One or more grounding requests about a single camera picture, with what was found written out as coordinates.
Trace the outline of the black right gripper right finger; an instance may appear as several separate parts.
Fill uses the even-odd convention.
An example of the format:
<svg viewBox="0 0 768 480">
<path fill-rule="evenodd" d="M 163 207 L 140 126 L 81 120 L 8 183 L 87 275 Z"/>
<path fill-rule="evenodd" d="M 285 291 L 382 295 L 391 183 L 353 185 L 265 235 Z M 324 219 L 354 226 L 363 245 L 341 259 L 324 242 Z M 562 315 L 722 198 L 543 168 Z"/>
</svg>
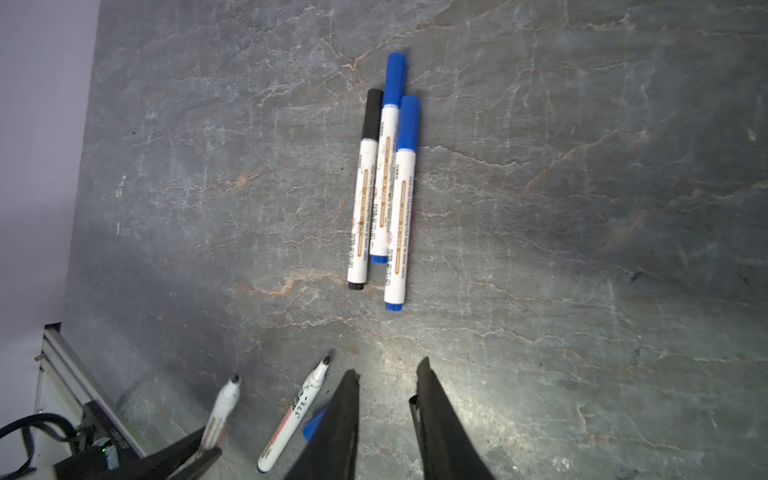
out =
<svg viewBox="0 0 768 480">
<path fill-rule="evenodd" d="M 417 367 L 409 399 L 425 479 L 494 479 L 472 445 L 429 358 Z"/>
</svg>

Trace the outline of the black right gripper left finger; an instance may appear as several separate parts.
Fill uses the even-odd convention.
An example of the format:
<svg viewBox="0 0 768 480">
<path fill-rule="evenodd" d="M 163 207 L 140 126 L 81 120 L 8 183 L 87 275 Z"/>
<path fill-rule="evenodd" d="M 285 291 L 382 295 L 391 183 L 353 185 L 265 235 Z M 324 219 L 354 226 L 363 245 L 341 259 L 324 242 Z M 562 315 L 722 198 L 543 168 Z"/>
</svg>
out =
<svg viewBox="0 0 768 480">
<path fill-rule="evenodd" d="M 343 375 L 313 437 L 285 479 L 354 479 L 359 429 L 359 378 Z"/>
</svg>

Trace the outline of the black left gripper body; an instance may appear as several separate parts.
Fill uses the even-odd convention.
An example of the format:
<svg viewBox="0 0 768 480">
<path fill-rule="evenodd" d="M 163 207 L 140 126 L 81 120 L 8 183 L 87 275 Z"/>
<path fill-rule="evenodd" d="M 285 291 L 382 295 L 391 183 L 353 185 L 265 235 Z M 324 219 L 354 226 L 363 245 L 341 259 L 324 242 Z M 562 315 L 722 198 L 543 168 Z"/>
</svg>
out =
<svg viewBox="0 0 768 480">
<path fill-rule="evenodd" d="M 131 448 L 123 448 L 113 440 L 99 440 L 85 450 L 53 466 L 57 479 L 91 479 L 117 470 L 140 456 Z"/>
</svg>

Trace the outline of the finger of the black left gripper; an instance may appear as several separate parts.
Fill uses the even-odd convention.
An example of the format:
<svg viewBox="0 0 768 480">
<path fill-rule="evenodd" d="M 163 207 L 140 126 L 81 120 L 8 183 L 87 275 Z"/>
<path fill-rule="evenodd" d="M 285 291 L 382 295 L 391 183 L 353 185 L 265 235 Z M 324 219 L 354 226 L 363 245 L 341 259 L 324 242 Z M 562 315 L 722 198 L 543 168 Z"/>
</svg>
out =
<svg viewBox="0 0 768 480">
<path fill-rule="evenodd" d="M 178 470 L 171 480 L 199 480 L 221 457 L 222 450 L 218 447 L 205 451 L 188 466 Z"/>
<path fill-rule="evenodd" d="M 168 479 L 197 452 L 203 433 L 204 429 L 200 428 L 157 453 L 119 467 L 116 478 Z"/>
</svg>

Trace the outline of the small blue pen cap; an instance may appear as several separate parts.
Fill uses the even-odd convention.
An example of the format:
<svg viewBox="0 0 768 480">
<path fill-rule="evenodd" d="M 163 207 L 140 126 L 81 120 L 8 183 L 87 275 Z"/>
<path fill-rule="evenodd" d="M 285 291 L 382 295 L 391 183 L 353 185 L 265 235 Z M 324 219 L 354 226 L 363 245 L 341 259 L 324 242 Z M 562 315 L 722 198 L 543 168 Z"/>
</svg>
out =
<svg viewBox="0 0 768 480">
<path fill-rule="evenodd" d="M 302 429 L 303 438 L 309 442 L 314 436 L 319 424 L 321 423 L 323 416 L 326 412 L 325 408 L 317 410 L 313 416 L 307 420 Z"/>
</svg>

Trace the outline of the white marker blue end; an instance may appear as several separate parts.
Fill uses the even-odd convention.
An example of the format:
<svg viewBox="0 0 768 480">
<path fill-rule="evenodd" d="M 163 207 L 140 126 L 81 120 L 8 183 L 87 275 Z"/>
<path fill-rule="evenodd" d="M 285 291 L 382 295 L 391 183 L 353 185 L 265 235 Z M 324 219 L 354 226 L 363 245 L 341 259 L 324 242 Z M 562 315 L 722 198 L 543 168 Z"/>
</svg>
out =
<svg viewBox="0 0 768 480">
<path fill-rule="evenodd" d="M 234 373 L 219 390 L 197 450 L 199 455 L 220 443 L 228 418 L 239 400 L 241 384 L 241 376 Z"/>
</svg>

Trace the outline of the white marker blue tip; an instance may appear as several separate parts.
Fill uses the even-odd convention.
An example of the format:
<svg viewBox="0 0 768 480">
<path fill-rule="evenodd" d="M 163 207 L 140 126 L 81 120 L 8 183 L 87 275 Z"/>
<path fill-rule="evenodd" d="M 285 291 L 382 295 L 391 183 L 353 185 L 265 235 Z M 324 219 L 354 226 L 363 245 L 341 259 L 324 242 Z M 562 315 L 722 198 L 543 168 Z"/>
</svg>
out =
<svg viewBox="0 0 768 480">
<path fill-rule="evenodd" d="M 390 242 L 384 293 L 385 308 L 391 312 L 400 312 L 406 300 L 408 249 L 420 112 L 421 102 L 418 97 L 408 95 L 402 98 L 395 153 L 395 174 L 389 227 Z"/>
</svg>

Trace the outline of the white marker black tip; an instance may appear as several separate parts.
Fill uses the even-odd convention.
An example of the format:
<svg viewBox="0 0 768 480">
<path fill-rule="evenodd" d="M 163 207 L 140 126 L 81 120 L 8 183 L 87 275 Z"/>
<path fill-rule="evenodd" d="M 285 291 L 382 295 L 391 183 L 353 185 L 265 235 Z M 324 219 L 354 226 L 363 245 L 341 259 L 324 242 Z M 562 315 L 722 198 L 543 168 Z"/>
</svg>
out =
<svg viewBox="0 0 768 480">
<path fill-rule="evenodd" d="M 383 91 L 369 89 L 357 162 L 351 248 L 347 282 L 351 290 L 363 290 L 367 283 L 372 205 L 375 186 L 378 140 Z"/>
</svg>

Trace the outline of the blue capped white marker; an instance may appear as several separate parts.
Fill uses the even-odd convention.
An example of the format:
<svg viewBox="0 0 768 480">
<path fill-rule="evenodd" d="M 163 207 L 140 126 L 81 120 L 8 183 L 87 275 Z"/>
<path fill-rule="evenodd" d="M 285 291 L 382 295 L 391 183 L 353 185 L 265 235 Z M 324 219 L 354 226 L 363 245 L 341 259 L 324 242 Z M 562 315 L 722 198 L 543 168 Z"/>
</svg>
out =
<svg viewBox="0 0 768 480">
<path fill-rule="evenodd" d="M 385 89 L 382 99 L 376 163 L 375 203 L 372 209 L 369 253 L 373 264 L 386 264 L 388 260 L 389 208 L 405 77 L 405 55 L 399 52 L 391 53 L 387 59 Z"/>
</svg>

